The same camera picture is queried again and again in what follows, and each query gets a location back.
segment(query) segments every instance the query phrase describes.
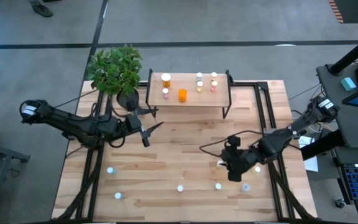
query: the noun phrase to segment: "person's foot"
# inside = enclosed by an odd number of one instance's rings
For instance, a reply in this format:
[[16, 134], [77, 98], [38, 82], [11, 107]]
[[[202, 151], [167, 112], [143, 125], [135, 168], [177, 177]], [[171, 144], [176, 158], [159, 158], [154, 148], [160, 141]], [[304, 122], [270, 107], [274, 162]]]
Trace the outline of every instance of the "person's foot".
[[32, 9], [35, 13], [40, 14], [44, 17], [51, 17], [53, 15], [52, 11], [49, 10], [47, 7], [41, 5], [41, 3], [37, 2], [34, 5], [32, 5]]

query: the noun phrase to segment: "wheel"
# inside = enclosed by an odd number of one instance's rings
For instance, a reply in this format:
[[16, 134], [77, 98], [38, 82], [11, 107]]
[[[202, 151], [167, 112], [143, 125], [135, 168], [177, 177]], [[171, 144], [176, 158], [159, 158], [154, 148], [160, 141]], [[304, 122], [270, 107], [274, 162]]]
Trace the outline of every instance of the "wheel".
[[336, 200], [335, 206], [337, 206], [337, 208], [344, 208], [346, 206], [345, 200], [343, 199]]

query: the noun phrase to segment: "concrete floor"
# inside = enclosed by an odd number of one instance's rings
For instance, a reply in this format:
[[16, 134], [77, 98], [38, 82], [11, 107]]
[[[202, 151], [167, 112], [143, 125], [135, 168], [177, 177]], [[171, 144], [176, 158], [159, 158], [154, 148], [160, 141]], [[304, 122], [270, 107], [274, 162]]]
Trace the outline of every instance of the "concrete floor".
[[[47, 4], [43, 18], [27, 0], [0, 0], [0, 44], [90, 44], [102, 0]], [[109, 1], [100, 43], [253, 40], [358, 40], [358, 24], [339, 24], [327, 0], [117, 0]], [[315, 68], [333, 63], [353, 45], [296, 47], [143, 48], [148, 68], [171, 72], [223, 72], [236, 80], [284, 80], [288, 97], [318, 83]], [[14, 164], [0, 194], [0, 223], [50, 218], [67, 149], [60, 132], [20, 123], [19, 104], [46, 99], [52, 105], [78, 96], [89, 49], [0, 50], [0, 145], [32, 155]], [[312, 92], [290, 101], [303, 110]], [[63, 109], [74, 112], [76, 102]], [[331, 180], [310, 180], [319, 217], [358, 222], [352, 206], [340, 210]]]

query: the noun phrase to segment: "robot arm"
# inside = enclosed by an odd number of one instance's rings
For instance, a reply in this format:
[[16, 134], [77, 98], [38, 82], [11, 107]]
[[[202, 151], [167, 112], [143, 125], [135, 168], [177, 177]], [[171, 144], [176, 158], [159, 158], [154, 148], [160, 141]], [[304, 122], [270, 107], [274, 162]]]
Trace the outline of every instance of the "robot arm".
[[139, 115], [154, 111], [136, 108], [132, 114], [127, 115], [125, 120], [122, 121], [111, 114], [80, 117], [56, 109], [45, 100], [27, 100], [21, 105], [22, 123], [49, 124], [63, 131], [62, 135], [66, 138], [70, 135], [76, 137], [82, 145], [88, 148], [99, 147], [102, 141], [111, 143], [138, 132], [142, 136], [144, 146], [150, 146], [148, 137], [162, 123], [144, 130]]
[[252, 168], [256, 163], [266, 164], [275, 160], [279, 154], [289, 145], [292, 138], [309, 125], [317, 122], [330, 122], [337, 116], [339, 108], [331, 103], [328, 98], [317, 96], [308, 105], [307, 110], [292, 124], [286, 128], [277, 129], [271, 134], [266, 134], [248, 150], [237, 149], [241, 140], [237, 136], [229, 136], [221, 158], [226, 162], [229, 171], [228, 179], [240, 182], [241, 175]]

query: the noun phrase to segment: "wooden tabletop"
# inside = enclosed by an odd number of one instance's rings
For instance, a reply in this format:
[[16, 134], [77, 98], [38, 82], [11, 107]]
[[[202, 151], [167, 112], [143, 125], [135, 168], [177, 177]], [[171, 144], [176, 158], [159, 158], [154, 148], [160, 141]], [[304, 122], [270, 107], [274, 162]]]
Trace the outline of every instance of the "wooden tabletop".
[[[268, 85], [276, 124], [279, 128], [285, 127], [291, 123], [292, 118], [284, 83], [281, 80], [268, 81]], [[90, 82], [85, 82], [84, 93], [89, 89]], [[139, 89], [140, 102], [143, 103], [141, 106], [144, 107], [145, 92], [145, 88]], [[129, 136], [125, 145], [119, 149], [106, 145], [94, 221], [276, 221], [267, 166], [258, 164], [260, 173], [250, 170], [242, 175], [242, 182], [230, 182], [227, 180], [226, 168], [216, 167], [218, 158], [198, 150], [200, 145], [218, 141], [238, 131], [260, 131], [254, 89], [232, 87], [231, 93], [232, 109], [225, 120], [222, 119], [220, 108], [161, 107], [155, 119], [150, 114], [142, 117], [145, 128], [164, 121], [152, 133], [150, 147], [143, 147], [140, 134]], [[97, 94], [81, 99], [78, 105], [80, 115], [88, 115], [91, 106], [89, 99], [92, 97], [94, 101], [97, 100]], [[114, 107], [118, 113], [125, 112], [116, 103]], [[247, 147], [260, 136], [243, 134], [240, 137], [241, 146]], [[78, 142], [72, 141], [68, 152], [76, 148]], [[223, 145], [206, 149], [219, 154]], [[307, 211], [315, 216], [301, 152], [289, 147], [284, 150], [283, 156], [292, 192]], [[85, 159], [86, 149], [82, 149], [65, 161], [52, 217], [62, 214], [78, 193]], [[115, 168], [117, 173], [108, 174], [108, 167]], [[221, 190], [214, 189], [216, 183], [222, 184]], [[244, 184], [250, 185], [248, 192], [241, 190]], [[184, 186], [183, 192], [177, 191], [178, 185]], [[116, 192], [122, 193], [124, 199], [115, 199]], [[88, 210], [88, 196], [85, 212]], [[280, 198], [286, 214], [281, 191]]]
[[[163, 97], [161, 75], [163, 73], [153, 72], [150, 78], [149, 105], [150, 106], [210, 106], [227, 107], [229, 106], [229, 87], [227, 85], [227, 75], [218, 74], [214, 79], [218, 82], [216, 91], [211, 91], [211, 74], [204, 73], [201, 81], [203, 91], [196, 91], [196, 73], [170, 73], [171, 86], [169, 98]], [[178, 90], [187, 90], [186, 102], [179, 102]]]

